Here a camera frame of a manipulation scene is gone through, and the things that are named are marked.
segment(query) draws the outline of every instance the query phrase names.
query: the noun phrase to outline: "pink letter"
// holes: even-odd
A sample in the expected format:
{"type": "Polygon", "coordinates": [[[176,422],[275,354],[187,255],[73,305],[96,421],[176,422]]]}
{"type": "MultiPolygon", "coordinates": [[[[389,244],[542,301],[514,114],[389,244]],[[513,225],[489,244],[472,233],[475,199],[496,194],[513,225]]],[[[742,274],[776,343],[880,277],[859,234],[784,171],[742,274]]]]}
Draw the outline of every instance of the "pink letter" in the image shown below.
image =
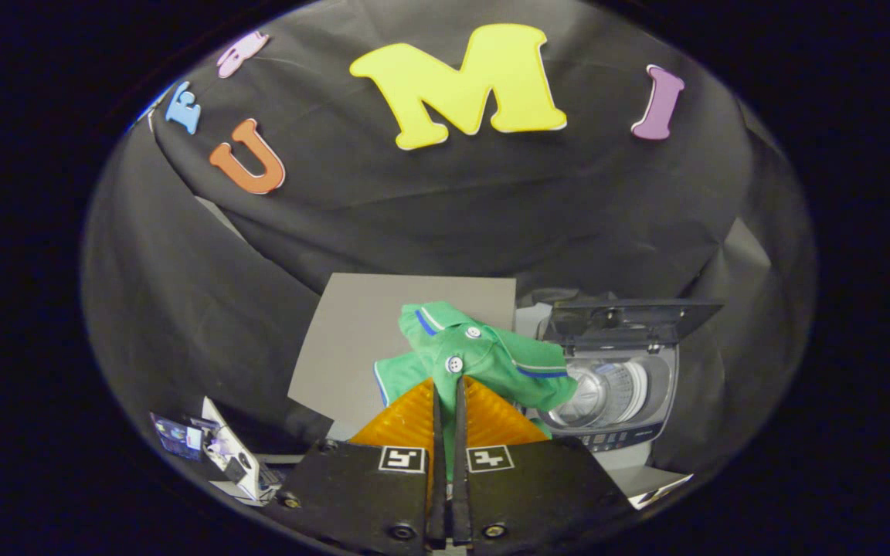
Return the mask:
{"type": "Polygon", "coordinates": [[[647,140],[663,140],[668,137],[668,121],[678,102],[678,91],[685,83],[654,64],[647,66],[647,75],[654,83],[651,86],[651,99],[647,102],[644,117],[631,126],[631,133],[647,140]]]}

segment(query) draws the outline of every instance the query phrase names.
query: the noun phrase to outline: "gray surface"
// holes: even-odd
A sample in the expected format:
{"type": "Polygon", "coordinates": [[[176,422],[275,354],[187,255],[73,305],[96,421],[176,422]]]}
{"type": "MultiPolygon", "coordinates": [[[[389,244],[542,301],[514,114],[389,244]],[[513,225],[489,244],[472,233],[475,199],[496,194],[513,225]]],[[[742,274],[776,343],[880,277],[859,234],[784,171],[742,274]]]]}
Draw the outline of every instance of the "gray surface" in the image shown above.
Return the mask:
{"type": "Polygon", "coordinates": [[[330,436],[354,434],[384,408],[373,363],[411,351],[398,327],[400,306],[447,300],[473,319],[511,331],[515,288],[510,278],[332,274],[289,395],[334,419],[330,436]]]}

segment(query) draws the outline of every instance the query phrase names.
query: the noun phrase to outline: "white stand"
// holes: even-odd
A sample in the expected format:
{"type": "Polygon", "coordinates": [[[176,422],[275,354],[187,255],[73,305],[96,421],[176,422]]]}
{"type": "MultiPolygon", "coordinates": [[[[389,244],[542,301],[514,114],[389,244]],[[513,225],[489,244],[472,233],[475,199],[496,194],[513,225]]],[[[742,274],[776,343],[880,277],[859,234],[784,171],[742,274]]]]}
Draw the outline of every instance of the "white stand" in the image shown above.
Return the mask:
{"type": "Polygon", "coordinates": [[[219,414],[218,408],[215,407],[215,402],[209,400],[208,397],[205,397],[201,417],[202,419],[213,420],[214,422],[219,423],[220,427],[216,430],[215,437],[220,444],[226,447],[226,451],[229,452],[227,454],[216,454],[206,448],[204,452],[209,459],[212,460],[212,463],[215,463],[220,470],[225,472],[230,459],[233,457],[238,458],[240,454],[245,454],[246,460],[250,462],[250,468],[243,466],[246,470],[246,475],[238,483],[230,481],[211,481],[212,485],[219,487],[219,489],[222,489],[227,495],[235,497],[241,503],[247,504],[247,506],[266,506],[266,504],[276,496],[280,486],[272,485],[265,490],[259,488],[259,458],[243,446],[243,443],[240,442],[236,434],[233,433],[233,430],[229,428],[229,423],[222,418],[222,414],[219,414]]]}

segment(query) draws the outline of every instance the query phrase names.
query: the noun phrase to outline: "control panel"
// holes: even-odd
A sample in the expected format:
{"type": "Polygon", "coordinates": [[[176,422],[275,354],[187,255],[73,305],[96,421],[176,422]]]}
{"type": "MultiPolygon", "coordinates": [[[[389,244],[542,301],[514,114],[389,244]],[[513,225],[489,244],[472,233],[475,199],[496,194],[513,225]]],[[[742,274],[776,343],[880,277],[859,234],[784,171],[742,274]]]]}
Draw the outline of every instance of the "control panel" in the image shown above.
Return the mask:
{"type": "Polygon", "coordinates": [[[575,436],[583,441],[583,445],[589,448],[590,452],[606,452],[656,439],[657,434],[661,432],[662,425],[663,423],[656,422],[652,423],[652,425],[641,425],[628,430],[597,432],[593,434],[559,434],[553,430],[552,434],[554,437],[575,436]]]}

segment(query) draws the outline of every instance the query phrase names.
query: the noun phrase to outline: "black cloth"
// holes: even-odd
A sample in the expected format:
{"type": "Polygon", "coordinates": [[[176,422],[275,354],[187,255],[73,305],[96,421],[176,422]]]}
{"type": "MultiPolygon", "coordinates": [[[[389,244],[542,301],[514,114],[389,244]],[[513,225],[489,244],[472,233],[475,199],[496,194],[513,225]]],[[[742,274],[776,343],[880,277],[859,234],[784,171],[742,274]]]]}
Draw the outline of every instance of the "black cloth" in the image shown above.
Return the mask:
{"type": "Polygon", "coordinates": [[[139,429],[149,411],[197,414],[208,395],[277,430],[276,446],[323,436],[331,420],[286,394],[332,272],[515,277],[522,306],[553,289],[724,299],[681,346],[654,465],[704,481],[769,418],[812,321],[811,225],[770,134],[702,66],[583,3],[321,2],[258,29],[269,42],[231,77],[216,74],[223,45],[173,83],[191,83],[197,133],[164,119],[164,98],[113,153],[92,203],[85,314],[139,429]],[[465,136],[447,124],[444,144],[401,151],[386,100],[349,64],[407,42],[458,68],[470,33],[492,22],[548,36],[566,129],[502,134],[484,120],[465,136]],[[630,133],[649,63],[685,83],[664,141],[630,133]],[[209,163],[228,141],[259,167],[230,138],[247,117],[287,169],[264,196],[209,163]]]}

